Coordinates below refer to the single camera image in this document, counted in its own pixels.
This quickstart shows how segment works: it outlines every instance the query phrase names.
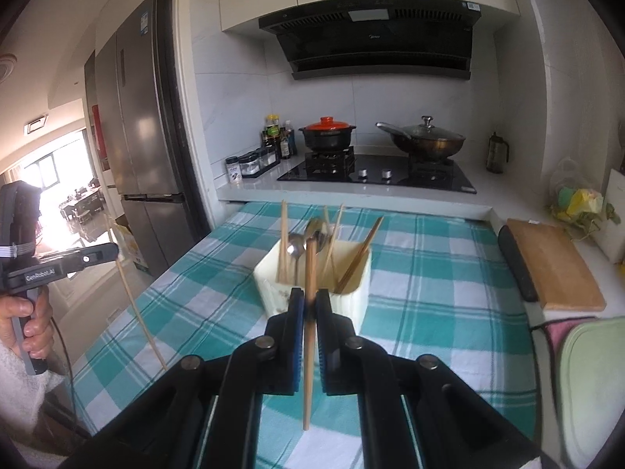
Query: ceiling light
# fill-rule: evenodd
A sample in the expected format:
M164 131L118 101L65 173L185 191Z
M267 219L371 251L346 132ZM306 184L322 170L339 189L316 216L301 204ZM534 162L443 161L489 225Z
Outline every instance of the ceiling light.
M0 83L11 75L18 59L12 54L0 55Z
M48 115L46 114L41 118L37 118L36 120L24 125L24 135L27 136L28 134L32 134L34 131L42 129L45 126L47 119Z

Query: metal spoon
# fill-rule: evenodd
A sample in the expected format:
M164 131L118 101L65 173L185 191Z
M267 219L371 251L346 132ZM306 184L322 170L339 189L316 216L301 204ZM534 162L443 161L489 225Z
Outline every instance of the metal spoon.
M304 239L315 238L317 240L317 253L323 250L329 239L327 224L324 219L314 217L308 222L304 231Z
M289 241L286 253L295 258L295 278L293 285L298 285L299 258L306 252L306 239L299 233L289 233Z

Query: tablecloth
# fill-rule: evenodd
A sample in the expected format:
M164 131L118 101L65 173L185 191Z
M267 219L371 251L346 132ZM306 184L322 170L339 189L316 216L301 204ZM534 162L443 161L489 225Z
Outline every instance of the tablecloth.
M334 219L336 207L330 207ZM289 206L303 232L320 206ZM347 209L340 239L372 245L369 307L361 334L392 354L432 353L532 437L536 383L519 291L492 229L481 222ZM264 332L252 270L279 239L280 205L250 202L157 279L137 304L165 358L205 360L232 353ZM74 366L82 418L92 432L150 386L160 366L129 309ZM266 396L257 467L363 465L357 399L327 397L315 375L312 426L302 432L302 396Z

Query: refrigerator handle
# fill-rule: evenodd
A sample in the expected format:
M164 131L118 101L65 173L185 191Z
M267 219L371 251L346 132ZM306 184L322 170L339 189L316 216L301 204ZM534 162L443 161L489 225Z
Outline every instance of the refrigerator handle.
M121 86L126 86L126 61L124 60L124 50L120 51Z

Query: wooden cutting board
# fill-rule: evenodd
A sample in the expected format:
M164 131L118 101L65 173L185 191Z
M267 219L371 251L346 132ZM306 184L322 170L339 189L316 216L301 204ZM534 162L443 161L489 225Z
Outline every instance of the wooden cutting board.
M563 228L514 219L507 225L544 309L604 310L595 277Z

